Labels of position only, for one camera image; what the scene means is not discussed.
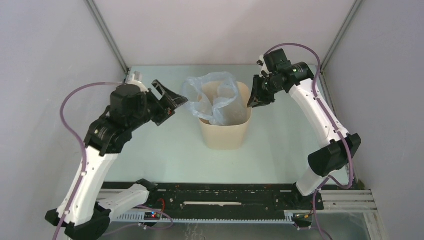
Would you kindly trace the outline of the translucent blue trash bag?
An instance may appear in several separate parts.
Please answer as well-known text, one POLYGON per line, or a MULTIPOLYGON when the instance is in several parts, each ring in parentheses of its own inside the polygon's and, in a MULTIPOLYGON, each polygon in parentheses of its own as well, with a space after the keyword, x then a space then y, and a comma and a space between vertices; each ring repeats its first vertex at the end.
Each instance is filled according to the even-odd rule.
POLYGON ((229 72, 188 77, 182 84, 181 95, 188 99, 183 106, 211 125, 236 126, 247 121, 247 107, 237 79, 229 72))

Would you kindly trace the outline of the beige plastic trash bin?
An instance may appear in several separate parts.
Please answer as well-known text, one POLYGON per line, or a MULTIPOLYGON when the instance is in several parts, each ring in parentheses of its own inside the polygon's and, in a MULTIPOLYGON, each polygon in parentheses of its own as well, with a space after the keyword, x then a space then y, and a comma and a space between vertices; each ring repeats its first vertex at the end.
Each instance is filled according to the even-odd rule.
POLYGON ((230 80, 209 81, 202 85, 197 99, 209 104, 199 116, 206 146, 213 150, 237 150, 243 142, 251 118, 248 86, 230 80))

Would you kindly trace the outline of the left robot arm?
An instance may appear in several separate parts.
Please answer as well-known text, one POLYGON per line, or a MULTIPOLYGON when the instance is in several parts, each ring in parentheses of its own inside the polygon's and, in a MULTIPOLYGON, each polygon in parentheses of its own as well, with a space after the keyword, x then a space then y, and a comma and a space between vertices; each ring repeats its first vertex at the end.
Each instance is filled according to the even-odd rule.
POLYGON ((157 187, 141 179, 130 188, 104 200, 98 200, 105 177, 124 146, 138 128, 149 122, 157 126, 187 103, 158 80, 152 86, 157 98, 140 81, 116 83, 110 103, 88 128, 85 138, 76 137, 81 149, 78 171, 62 204, 49 210, 45 219, 63 230, 70 240, 97 240, 111 222, 135 207, 153 208, 158 202, 157 187))

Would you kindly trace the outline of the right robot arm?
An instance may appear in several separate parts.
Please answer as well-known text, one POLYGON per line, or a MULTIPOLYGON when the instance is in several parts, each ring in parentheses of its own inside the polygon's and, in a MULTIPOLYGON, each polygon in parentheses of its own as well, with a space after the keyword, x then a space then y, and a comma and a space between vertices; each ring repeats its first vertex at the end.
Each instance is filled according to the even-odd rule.
POLYGON ((290 196, 295 208, 304 209, 311 202, 310 195, 332 173, 352 165, 362 140, 357 133, 349 133, 331 112, 317 88, 317 74, 306 63, 293 64, 283 49, 277 49, 261 55, 257 64, 261 71, 253 77, 247 106, 270 105, 277 93, 285 92, 298 104, 317 136, 320 149, 308 156, 308 168, 290 196))

